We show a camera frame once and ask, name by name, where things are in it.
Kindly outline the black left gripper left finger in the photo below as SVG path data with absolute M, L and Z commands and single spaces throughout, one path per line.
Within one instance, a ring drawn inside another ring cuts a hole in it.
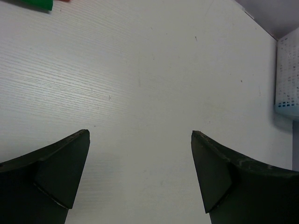
M 63 224 L 73 208 L 90 146 L 82 129 L 0 164 L 2 224 Z

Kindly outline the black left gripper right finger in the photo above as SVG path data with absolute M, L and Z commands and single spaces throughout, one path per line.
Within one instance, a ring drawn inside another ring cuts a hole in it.
M 191 148 L 205 212 L 213 224 L 296 224 L 299 174 L 193 131 Z

